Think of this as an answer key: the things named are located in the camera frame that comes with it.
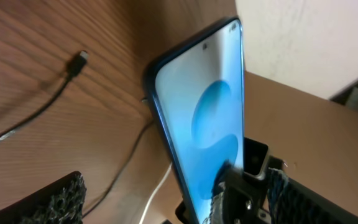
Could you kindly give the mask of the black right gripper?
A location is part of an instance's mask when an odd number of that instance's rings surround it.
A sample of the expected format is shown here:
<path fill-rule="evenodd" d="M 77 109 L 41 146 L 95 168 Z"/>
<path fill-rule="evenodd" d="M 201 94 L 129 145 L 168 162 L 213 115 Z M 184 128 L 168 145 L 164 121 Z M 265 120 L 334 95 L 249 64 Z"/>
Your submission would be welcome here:
<path fill-rule="evenodd" d="M 203 223 L 270 223 L 270 214 L 263 208 L 268 184 L 267 176 L 254 179 L 225 161 L 210 190 L 210 211 Z"/>

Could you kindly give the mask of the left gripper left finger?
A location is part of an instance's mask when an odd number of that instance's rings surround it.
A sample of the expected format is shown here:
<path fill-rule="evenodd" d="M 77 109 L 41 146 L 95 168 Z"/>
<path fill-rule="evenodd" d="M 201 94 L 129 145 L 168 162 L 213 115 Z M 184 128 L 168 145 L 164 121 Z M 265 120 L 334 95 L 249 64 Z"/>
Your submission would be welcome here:
<path fill-rule="evenodd" d="M 74 171 L 0 210 L 0 224 L 82 223 L 86 186 Z"/>

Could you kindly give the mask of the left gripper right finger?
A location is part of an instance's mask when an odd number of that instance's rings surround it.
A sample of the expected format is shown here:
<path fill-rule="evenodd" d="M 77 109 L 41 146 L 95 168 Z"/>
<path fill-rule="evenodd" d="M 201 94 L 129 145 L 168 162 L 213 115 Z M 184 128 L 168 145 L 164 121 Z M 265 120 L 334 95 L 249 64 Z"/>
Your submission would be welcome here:
<path fill-rule="evenodd" d="M 358 216 L 332 203 L 284 171 L 268 171 L 268 209 L 273 224 L 358 224 Z"/>

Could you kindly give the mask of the blue Galaxy smartphone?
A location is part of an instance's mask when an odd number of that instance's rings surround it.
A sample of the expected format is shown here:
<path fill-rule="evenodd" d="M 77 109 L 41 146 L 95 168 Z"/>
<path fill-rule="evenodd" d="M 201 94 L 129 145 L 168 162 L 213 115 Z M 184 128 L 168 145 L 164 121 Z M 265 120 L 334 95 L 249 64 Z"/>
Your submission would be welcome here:
<path fill-rule="evenodd" d="M 150 111 L 173 163 L 190 223 L 208 223 L 214 180 L 244 163 L 242 24 L 225 17 L 154 59 Z"/>

